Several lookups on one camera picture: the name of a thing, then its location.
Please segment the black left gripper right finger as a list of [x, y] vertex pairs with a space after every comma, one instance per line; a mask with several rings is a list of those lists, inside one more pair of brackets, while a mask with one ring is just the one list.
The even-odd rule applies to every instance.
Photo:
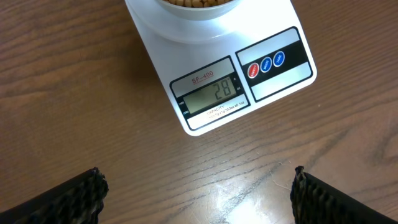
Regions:
[[290, 193], [295, 224], [397, 224], [349, 195], [295, 168]]

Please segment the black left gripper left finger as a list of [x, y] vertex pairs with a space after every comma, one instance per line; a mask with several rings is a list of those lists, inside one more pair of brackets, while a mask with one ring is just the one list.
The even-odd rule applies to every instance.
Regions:
[[109, 191], [97, 167], [1, 212], [1, 223], [98, 224]]

